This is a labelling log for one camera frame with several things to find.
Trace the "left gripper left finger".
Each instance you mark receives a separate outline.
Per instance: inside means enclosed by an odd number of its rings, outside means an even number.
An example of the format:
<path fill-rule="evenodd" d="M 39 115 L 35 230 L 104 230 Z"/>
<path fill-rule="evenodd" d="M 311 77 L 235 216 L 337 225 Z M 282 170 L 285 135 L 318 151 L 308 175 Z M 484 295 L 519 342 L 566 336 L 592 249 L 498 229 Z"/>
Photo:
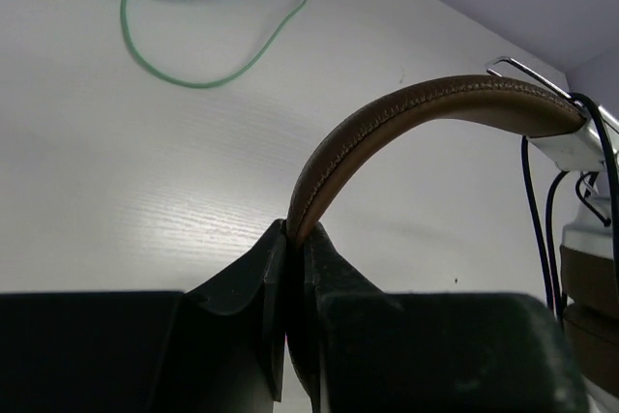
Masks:
<path fill-rule="evenodd" d="M 1 297 L 5 412 L 269 412 L 281 399 L 283 221 L 193 290 Z"/>

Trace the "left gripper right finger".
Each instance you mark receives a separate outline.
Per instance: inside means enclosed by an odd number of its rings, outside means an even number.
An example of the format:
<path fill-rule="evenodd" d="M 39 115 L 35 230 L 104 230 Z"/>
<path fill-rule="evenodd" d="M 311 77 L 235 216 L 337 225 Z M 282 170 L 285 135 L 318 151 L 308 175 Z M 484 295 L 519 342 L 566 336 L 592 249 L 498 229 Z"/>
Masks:
<path fill-rule="evenodd" d="M 554 317 L 513 292 L 389 293 L 317 226 L 287 248 L 287 342 L 316 412 L 584 412 Z"/>

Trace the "brown silver headphones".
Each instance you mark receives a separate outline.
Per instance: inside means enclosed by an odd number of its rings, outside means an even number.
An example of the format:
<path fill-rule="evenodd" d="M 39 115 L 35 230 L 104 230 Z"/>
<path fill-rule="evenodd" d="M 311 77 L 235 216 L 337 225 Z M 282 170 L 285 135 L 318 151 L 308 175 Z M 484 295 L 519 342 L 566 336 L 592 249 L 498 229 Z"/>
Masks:
<path fill-rule="evenodd" d="M 588 96 L 567 93 L 539 74 L 521 81 L 499 74 L 456 75 L 383 96 L 351 114 L 306 162 L 286 216 L 288 242 L 301 248 L 359 168 L 400 135 L 439 119 L 468 121 L 518 134 L 562 172 L 602 172 L 618 201 L 618 123 Z M 546 300 L 587 380 L 618 393 L 618 251 L 552 245 L 549 215 L 532 214 Z"/>

